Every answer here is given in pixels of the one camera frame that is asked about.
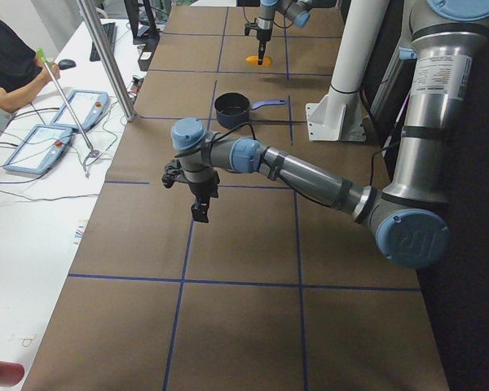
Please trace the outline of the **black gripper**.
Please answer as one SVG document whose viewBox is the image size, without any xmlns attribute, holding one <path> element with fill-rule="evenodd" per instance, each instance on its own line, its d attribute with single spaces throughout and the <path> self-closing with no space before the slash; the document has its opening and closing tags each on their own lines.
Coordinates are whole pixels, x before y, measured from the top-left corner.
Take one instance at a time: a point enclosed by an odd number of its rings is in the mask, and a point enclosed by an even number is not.
<svg viewBox="0 0 489 391">
<path fill-rule="evenodd" d="M 218 184 L 220 178 L 217 171 L 213 171 L 209 177 L 202 182 L 188 181 L 192 194 L 196 197 L 191 206 L 192 219 L 195 222 L 208 223 L 209 199 L 218 198 Z"/>
<path fill-rule="evenodd" d="M 271 30 L 257 28 L 258 65 L 262 65 L 266 55 L 267 42 L 271 40 Z"/>
</svg>

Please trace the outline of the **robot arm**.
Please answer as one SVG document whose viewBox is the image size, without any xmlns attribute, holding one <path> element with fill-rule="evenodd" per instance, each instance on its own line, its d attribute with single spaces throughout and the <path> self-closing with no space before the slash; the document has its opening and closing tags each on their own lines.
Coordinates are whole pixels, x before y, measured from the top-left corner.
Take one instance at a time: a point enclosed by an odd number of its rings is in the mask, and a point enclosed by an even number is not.
<svg viewBox="0 0 489 391">
<path fill-rule="evenodd" d="M 280 13 L 297 27 L 303 28 L 310 19 L 310 11 L 314 8 L 331 8 L 337 4 L 333 0 L 306 0 L 306 1 L 278 1 L 261 0 L 258 18 L 253 23 L 245 24 L 245 34 L 249 35 L 251 30 L 256 31 L 258 40 L 257 65 L 265 63 L 267 43 L 271 40 L 274 26 L 275 13 Z"/>
<path fill-rule="evenodd" d="M 218 194 L 218 169 L 260 173 L 352 216 L 393 263 L 414 269 L 435 263 L 449 240 L 438 215 L 447 202 L 441 185 L 444 142 L 460 114 L 474 54 L 488 39 L 489 1 L 416 1 L 402 27 L 410 45 L 401 55 L 416 65 L 390 185 L 361 187 L 255 137 L 209 131 L 192 117 L 170 131 L 176 154 L 163 184 L 187 184 L 196 198 L 192 217 L 206 222 L 209 202 Z"/>
</svg>

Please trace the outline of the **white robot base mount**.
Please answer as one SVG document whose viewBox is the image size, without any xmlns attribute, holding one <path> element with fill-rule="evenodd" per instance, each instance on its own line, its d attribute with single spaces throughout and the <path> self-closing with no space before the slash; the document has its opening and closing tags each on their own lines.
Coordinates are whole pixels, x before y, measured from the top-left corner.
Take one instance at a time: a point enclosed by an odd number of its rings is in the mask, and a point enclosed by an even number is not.
<svg viewBox="0 0 489 391">
<path fill-rule="evenodd" d="M 328 93 L 306 105 L 309 140 L 366 141 L 359 91 L 389 3 L 350 2 Z"/>
</svg>

